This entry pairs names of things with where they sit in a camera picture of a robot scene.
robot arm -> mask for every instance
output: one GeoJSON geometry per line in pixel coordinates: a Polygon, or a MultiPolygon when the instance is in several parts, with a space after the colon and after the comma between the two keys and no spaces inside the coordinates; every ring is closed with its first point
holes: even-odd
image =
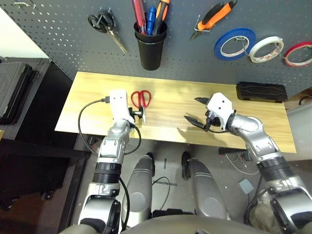
{"type": "MultiPolygon", "coordinates": [[[[248,153],[267,182],[272,209],[285,233],[295,233],[312,222],[311,195],[301,178],[292,172],[274,140],[265,133],[262,122],[237,114],[232,102],[222,93],[213,94],[206,101],[208,111],[203,130],[216,125],[244,139],[248,153]]],[[[191,118],[190,122],[200,126],[196,119],[191,118]]]]}
{"type": "Polygon", "coordinates": [[[115,198],[120,190],[121,167],[134,119],[128,110],[125,90],[112,90],[109,101],[114,125],[101,143],[78,225],[61,234],[118,233],[121,204],[115,198]]]}

pen holder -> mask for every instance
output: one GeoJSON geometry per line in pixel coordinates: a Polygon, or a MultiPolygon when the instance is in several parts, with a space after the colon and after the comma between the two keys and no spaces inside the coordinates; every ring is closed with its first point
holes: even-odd
{"type": "Polygon", "coordinates": [[[160,67],[162,46],[167,36],[167,24],[162,23],[160,33],[154,36],[142,35],[134,24],[135,37],[140,52],[141,65],[144,69],[153,71],[160,67]]]}

wooden tabletop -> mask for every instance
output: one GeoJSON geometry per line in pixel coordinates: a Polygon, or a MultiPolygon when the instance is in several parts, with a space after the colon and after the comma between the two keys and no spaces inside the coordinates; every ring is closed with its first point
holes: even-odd
{"type": "Polygon", "coordinates": [[[3,136],[3,134],[4,134],[4,130],[0,129],[0,140],[1,140],[2,136],[3,136]]]}
{"type": "MultiPolygon", "coordinates": [[[[293,137],[284,104],[241,101],[235,85],[178,81],[155,78],[127,77],[77,72],[76,78],[59,117],[56,131],[78,132],[77,119],[87,103],[109,95],[112,89],[125,89],[128,105],[133,107],[130,95],[136,90],[149,90],[152,100],[146,109],[147,125],[136,119],[142,138],[200,145],[245,149],[244,141],[230,133],[213,134],[191,125],[183,116],[196,117],[204,122],[205,105],[194,100],[222,92],[233,103],[237,113],[259,118],[282,152],[295,153],[293,137]]],[[[109,104],[96,103],[86,108],[81,117],[81,130],[86,134],[106,135],[112,126],[109,104]]],[[[130,137],[137,137],[133,131],[130,137]]]]}

white tape roll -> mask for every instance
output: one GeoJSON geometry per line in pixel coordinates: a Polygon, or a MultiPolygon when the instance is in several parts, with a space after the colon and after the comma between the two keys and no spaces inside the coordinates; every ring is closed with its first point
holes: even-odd
{"type": "Polygon", "coordinates": [[[268,37],[261,41],[259,41],[256,45],[253,46],[253,48],[249,52],[249,57],[252,60],[252,62],[266,62],[273,58],[275,58],[279,52],[281,52],[284,48],[284,42],[283,39],[277,36],[274,37],[268,37]],[[258,50],[260,50],[262,47],[268,45],[268,44],[276,44],[277,49],[273,50],[269,54],[261,57],[255,57],[254,55],[257,53],[258,50]]]}

scissors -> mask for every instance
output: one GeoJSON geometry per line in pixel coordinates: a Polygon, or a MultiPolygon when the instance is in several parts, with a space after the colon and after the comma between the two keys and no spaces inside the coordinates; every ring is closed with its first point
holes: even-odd
{"type": "Polygon", "coordinates": [[[152,99],[152,95],[149,91],[147,90],[142,90],[142,91],[135,91],[131,94],[131,102],[132,104],[137,107],[138,109],[142,108],[143,109],[143,114],[142,114],[142,118],[143,118],[143,122],[144,125],[146,125],[146,115],[145,115],[145,109],[148,107],[148,105],[150,104],[152,99]],[[137,94],[137,103],[134,101],[134,96],[137,94]],[[148,94],[149,98],[148,98],[148,103],[146,104],[145,101],[145,97],[144,94],[148,94]]]}
{"type": "Polygon", "coordinates": [[[126,48],[120,42],[113,32],[115,22],[113,16],[109,11],[100,10],[98,17],[94,15],[88,15],[89,24],[100,33],[108,33],[108,35],[114,40],[114,42],[119,46],[123,53],[127,53],[126,48]]]}

